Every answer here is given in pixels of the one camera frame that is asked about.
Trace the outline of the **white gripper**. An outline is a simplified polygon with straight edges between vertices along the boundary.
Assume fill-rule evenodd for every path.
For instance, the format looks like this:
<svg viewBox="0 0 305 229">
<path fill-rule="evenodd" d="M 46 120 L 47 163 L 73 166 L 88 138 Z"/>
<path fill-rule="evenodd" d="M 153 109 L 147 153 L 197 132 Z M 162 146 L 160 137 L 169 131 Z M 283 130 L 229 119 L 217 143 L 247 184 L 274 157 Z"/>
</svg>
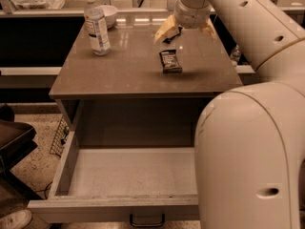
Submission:
<svg viewBox="0 0 305 229">
<path fill-rule="evenodd" d="M 174 15 L 170 15 L 154 35 L 154 42 L 159 43 L 179 33 L 178 24 L 183 28 L 202 31 L 216 38 L 214 25 L 209 19 L 211 4 L 208 0 L 177 0 Z"/>
</svg>

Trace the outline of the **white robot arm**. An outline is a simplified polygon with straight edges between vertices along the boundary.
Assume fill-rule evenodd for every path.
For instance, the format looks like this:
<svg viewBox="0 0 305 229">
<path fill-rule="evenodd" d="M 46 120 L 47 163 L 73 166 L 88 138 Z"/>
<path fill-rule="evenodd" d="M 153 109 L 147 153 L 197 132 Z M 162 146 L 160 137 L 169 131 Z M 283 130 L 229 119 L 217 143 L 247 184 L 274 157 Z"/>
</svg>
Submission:
<svg viewBox="0 0 305 229">
<path fill-rule="evenodd" d="M 305 30 L 270 0 L 177 0 L 176 21 L 214 10 L 259 77 L 211 101 L 195 132 L 202 229 L 300 229 Z"/>
</svg>

